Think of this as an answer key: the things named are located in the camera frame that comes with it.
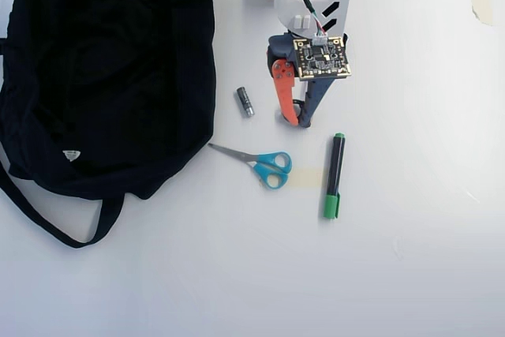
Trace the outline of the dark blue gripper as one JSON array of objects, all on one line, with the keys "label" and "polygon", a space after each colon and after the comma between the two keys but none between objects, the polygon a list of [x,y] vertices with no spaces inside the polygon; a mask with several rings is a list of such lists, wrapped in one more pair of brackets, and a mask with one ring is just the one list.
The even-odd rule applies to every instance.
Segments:
[{"label": "dark blue gripper", "polygon": [[328,37],[325,44],[296,37],[287,32],[268,40],[267,67],[273,76],[282,116],[291,124],[308,128],[322,98],[334,78],[308,82],[305,100],[297,114],[293,103],[295,77],[349,77],[350,64],[346,56],[346,38]]}]

